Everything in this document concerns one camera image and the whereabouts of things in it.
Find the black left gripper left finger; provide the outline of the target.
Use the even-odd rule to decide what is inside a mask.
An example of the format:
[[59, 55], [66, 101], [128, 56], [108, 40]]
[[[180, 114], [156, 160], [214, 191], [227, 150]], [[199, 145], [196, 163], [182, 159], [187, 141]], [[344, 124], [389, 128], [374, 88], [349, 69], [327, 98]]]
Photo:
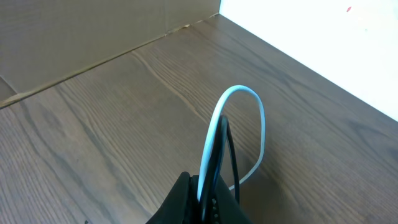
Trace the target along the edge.
[[182, 172], [162, 205], [146, 222], [147, 224], [194, 224], [199, 223], [198, 176]]

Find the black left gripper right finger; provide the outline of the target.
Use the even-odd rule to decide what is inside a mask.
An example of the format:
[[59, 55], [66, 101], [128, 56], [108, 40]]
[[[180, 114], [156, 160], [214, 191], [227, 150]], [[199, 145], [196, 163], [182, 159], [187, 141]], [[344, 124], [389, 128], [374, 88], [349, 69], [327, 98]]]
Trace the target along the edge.
[[205, 205], [203, 222], [206, 224], [252, 224], [221, 176]]

